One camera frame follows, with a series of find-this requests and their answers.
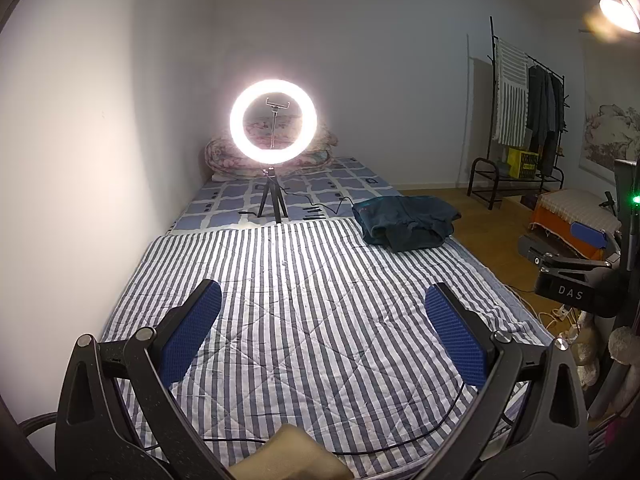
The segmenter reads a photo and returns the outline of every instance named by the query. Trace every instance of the white cloth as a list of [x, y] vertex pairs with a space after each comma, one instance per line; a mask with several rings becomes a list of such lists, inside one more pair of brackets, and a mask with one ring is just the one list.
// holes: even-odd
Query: white cloth
[[568, 224], [580, 222], [613, 234], [622, 225], [613, 213], [600, 207], [601, 198], [581, 189], [562, 189], [553, 193], [543, 193], [538, 199], [540, 207], [558, 215]]
[[495, 40], [496, 120], [493, 139], [524, 147], [529, 103], [527, 55], [504, 40]]

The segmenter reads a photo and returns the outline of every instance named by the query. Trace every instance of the metal coat rack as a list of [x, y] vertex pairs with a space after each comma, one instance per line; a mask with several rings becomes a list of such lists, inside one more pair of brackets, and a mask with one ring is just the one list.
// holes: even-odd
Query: metal coat rack
[[[486, 156], [479, 156], [478, 158], [476, 158], [476, 160], [473, 161], [473, 163], [471, 164], [471, 171], [469, 174], [469, 185], [466, 189], [466, 195], [467, 196], [471, 196], [471, 195], [475, 195], [478, 198], [480, 198], [481, 200], [483, 200], [484, 202], [488, 203], [488, 208], [491, 210], [494, 208], [494, 204], [496, 202], [501, 202], [502, 201], [502, 196], [500, 195], [500, 193], [502, 192], [508, 192], [509, 194], [515, 194], [519, 191], [531, 191], [531, 190], [535, 190], [534, 187], [509, 187], [509, 188], [505, 188], [505, 189], [500, 189], [500, 183], [501, 182], [526, 182], [526, 183], [540, 183], [540, 187], [538, 188], [538, 192], [543, 192], [543, 191], [550, 191], [551, 189], [545, 187], [545, 184], [548, 183], [557, 183], [559, 184], [559, 189], [562, 189], [562, 186], [564, 186], [564, 172], [558, 168], [558, 158], [564, 155], [561, 155], [561, 148], [560, 145], [562, 143], [562, 133], [566, 132], [567, 129], [563, 128], [559, 134], [558, 134], [558, 146], [556, 147], [556, 158], [554, 159], [554, 166], [553, 169], [551, 171], [551, 175], [544, 175], [541, 171], [536, 171], [536, 174], [533, 178], [513, 178], [512, 176], [505, 176], [505, 175], [501, 175], [500, 171], [498, 169], [498, 165], [492, 161], [489, 156], [490, 156], [490, 152], [491, 152], [491, 143], [493, 141], [493, 136], [494, 136], [494, 119], [495, 119], [495, 99], [496, 99], [496, 89], [497, 89], [497, 82], [495, 79], [495, 40], [499, 40], [500, 38], [498, 36], [495, 35], [494, 33], [494, 17], [491, 16], [490, 17], [490, 21], [491, 21], [491, 44], [492, 44], [492, 55], [491, 56], [487, 56], [489, 57], [489, 59], [491, 60], [491, 64], [492, 67], [494, 69], [494, 89], [493, 89], [493, 97], [492, 97], [492, 104], [491, 104], [491, 126], [489, 128], [489, 139], [486, 145]], [[546, 66], [543, 63], [540, 63], [536, 58], [531, 57], [529, 54], [526, 54], [526, 56], [536, 65], [541, 66], [542, 68], [544, 68], [545, 70], [547, 70], [549, 73], [555, 75], [558, 79], [562, 80], [562, 90], [564, 91], [564, 76], [563, 75], [559, 75], [558, 73], [554, 72], [553, 70], [551, 70], [548, 66]], [[566, 104], [566, 99], [568, 98], [568, 96], [563, 96], [562, 97], [562, 101], [564, 103], [564, 106], [566, 108], [570, 108], [570, 106], [568, 104]], [[490, 169], [484, 169], [484, 170], [478, 170], [477, 165], [478, 162], [483, 162], [485, 164], [489, 164], [491, 165]], [[558, 176], [554, 176], [553, 172], [557, 171], [559, 173], [559, 177]], [[476, 188], [474, 189], [473, 185], [474, 185], [474, 179], [476, 174], [480, 175], [481, 177], [487, 179], [487, 180], [492, 180], [493, 181], [493, 185], [489, 188]]]

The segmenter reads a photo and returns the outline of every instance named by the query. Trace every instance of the striped blanket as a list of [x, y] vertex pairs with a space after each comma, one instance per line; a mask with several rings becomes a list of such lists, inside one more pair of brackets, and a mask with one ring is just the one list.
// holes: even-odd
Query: striped blanket
[[[172, 389], [196, 431], [204, 439], [266, 440], [288, 422], [338, 453], [395, 446], [340, 458], [357, 478], [406, 478], [476, 394], [426, 317], [425, 289], [446, 282], [492, 330], [540, 344], [538, 328], [518, 320], [460, 251], [447, 240], [391, 254], [365, 244], [353, 219], [167, 235], [148, 248], [103, 340], [157, 324], [200, 280], [217, 280], [222, 312]], [[523, 390], [514, 393], [512, 416]], [[142, 442], [153, 445], [126, 381], [122, 391]], [[427, 437], [402, 444], [441, 419]], [[225, 465], [259, 446], [208, 444]]]

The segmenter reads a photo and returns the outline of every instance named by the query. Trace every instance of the screw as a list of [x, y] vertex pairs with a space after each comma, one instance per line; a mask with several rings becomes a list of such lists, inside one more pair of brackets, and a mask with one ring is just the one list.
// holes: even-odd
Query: screw
[[145, 326], [144, 328], [141, 328], [136, 332], [136, 339], [138, 341], [148, 341], [149, 339], [152, 338], [153, 334], [154, 334], [153, 329], [149, 328], [148, 326]]
[[569, 349], [569, 343], [562, 337], [557, 337], [556, 339], [554, 339], [554, 345], [556, 345], [556, 348], [562, 351]]
[[510, 343], [511, 341], [513, 341], [513, 336], [509, 332], [496, 330], [494, 332], [494, 339], [499, 343]]
[[91, 336], [88, 334], [81, 335], [76, 341], [76, 344], [80, 347], [85, 347], [91, 342]]

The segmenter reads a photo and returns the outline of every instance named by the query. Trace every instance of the beige cloth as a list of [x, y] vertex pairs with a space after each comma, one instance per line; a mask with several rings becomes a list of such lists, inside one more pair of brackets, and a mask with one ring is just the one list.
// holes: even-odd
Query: beige cloth
[[229, 468], [236, 480], [351, 480], [353, 473], [305, 431], [283, 424], [254, 454]]
[[599, 207], [604, 201], [588, 191], [563, 189], [540, 195], [540, 207], [558, 215], [568, 224], [580, 222], [597, 231], [613, 234], [620, 229], [620, 220], [607, 209]]

